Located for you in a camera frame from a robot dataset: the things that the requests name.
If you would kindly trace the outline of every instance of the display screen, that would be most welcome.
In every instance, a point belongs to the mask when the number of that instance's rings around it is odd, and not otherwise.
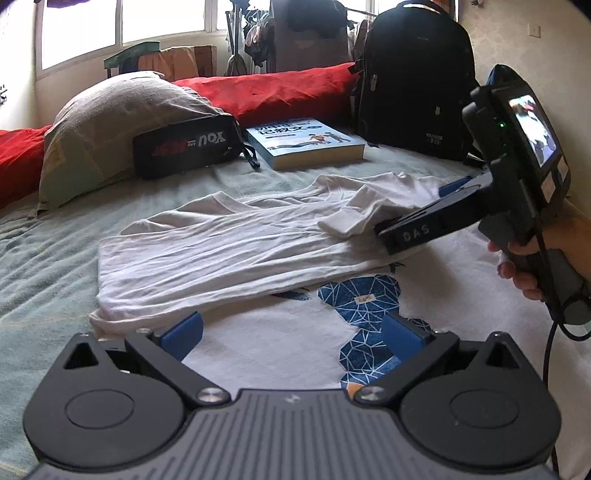
[[[556,142],[540,114],[540,108],[531,95],[513,98],[509,100],[509,106],[517,117],[541,167],[556,151]]]

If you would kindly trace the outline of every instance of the person's arm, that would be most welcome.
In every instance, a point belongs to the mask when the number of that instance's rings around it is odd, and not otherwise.
[[[552,225],[544,228],[543,234],[546,248],[562,250],[573,268],[587,281],[591,281],[591,219],[589,217],[565,200],[560,216]],[[488,244],[488,249],[491,252],[499,250],[492,242]],[[538,242],[534,237],[524,247],[517,243],[510,244],[509,250],[516,255],[530,255],[539,250]],[[526,298],[542,299],[538,281],[532,274],[517,271],[510,261],[499,265],[498,271],[501,277],[512,278],[515,286]]]

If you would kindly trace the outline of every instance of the pillow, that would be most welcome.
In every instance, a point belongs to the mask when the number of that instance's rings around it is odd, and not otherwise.
[[[156,72],[117,75],[76,95],[45,135],[37,211],[134,174],[136,135],[223,113]]]
[[[0,130],[0,208],[37,190],[49,127]]]
[[[352,63],[302,72],[185,79],[190,87],[236,117],[242,128],[294,118],[350,118],[350,94],[358,78]]]

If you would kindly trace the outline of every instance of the red blanket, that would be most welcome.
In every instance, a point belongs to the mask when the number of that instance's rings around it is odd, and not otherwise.
[[[43,135],[49,127],[0,130],[0,208],[39,188]]]
[[[207,97],[213,106],[234,115],[243,128],[308,116],[346,123],[349,96],[358,78],[349,73],[351,65],[241,77],[198,77],[174,84]]]

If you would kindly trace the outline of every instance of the book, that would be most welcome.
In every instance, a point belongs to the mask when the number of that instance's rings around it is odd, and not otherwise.
[[[317,167],[363,159],[365,142],[313,118],[246,129],[248,141],[275,170]]]

